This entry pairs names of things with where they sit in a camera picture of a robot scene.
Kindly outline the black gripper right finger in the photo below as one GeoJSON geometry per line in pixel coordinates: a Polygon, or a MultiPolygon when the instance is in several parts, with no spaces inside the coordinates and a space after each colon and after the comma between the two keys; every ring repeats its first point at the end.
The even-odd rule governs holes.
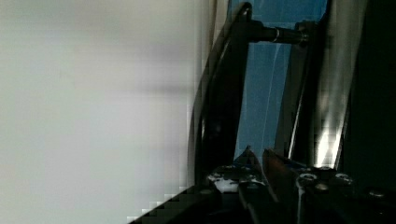
{"type": "Polygon", "coordinates": [[[395,192],[358,188],[350,175],[330,167],[309,167],[262,153],[269,185],[292,224],[395,224],[395,192]]]}

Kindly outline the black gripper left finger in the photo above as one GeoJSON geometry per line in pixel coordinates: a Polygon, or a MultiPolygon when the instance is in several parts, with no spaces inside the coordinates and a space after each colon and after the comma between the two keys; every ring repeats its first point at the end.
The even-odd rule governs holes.
{"type": "Polygon", "coordinates": [[[280,224],[279,203],[269,181],[271,149],[245,151],[129,224],[280,224]]]}

